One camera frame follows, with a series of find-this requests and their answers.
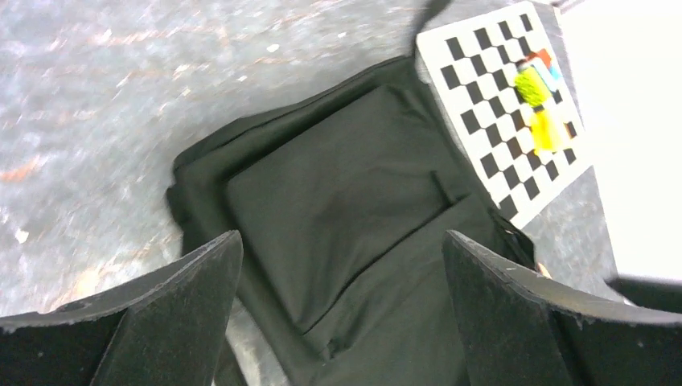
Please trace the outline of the black student backpack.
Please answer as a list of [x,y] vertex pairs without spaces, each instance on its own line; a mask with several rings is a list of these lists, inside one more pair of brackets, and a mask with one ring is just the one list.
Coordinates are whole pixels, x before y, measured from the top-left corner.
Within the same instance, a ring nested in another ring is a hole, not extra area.
[[453,143],[415,55],[239,118],[184,150],[173,175],[184,252],[240,233],[237,296],[292,385],[471,384],[445,234],[533,262]]

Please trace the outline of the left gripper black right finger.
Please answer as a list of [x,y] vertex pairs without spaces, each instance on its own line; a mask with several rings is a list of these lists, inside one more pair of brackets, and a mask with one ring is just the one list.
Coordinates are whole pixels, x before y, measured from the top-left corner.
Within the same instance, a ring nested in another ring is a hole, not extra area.
[[443,257],[473,385],[678,385],[681,317],[568,287],[450,231]]

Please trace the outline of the black white chessboard mat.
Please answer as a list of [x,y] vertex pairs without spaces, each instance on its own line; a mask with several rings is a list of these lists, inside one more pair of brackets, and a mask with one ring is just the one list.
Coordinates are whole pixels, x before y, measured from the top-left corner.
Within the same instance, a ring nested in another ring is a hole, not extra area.
[[477,176],[516,227],[590,167],[585,131],[563,76],[554,79],[557,90],[543,107],[557,110],[571,146],[534,151],[534,108],[516,90],[516,65],[545,48],[559,67],[535,4],[517,2],[422,32],[417,47]]

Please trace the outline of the green white block stack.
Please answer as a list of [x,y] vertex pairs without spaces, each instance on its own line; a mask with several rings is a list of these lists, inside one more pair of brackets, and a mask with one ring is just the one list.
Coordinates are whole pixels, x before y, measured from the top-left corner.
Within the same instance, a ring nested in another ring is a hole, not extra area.
[[556,81],[542,59],[525,60],[517,64],[516,69],[514,85],[531,107],[542,106],[553,97],[557,90]]

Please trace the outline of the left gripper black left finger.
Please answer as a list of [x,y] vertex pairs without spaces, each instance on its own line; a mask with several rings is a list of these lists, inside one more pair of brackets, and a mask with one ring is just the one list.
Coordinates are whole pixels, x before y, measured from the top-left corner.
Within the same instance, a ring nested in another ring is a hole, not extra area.
[[211,384],[242,257],[239,232],[226,232],[50,313],[2,318],[2,384]]

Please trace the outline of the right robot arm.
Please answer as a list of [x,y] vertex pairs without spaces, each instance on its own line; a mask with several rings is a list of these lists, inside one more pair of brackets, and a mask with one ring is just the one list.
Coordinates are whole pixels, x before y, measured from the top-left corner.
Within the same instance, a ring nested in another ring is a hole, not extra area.
[[637,306],[681,313],[681,284],[637,277],[612,277],[606,284]]

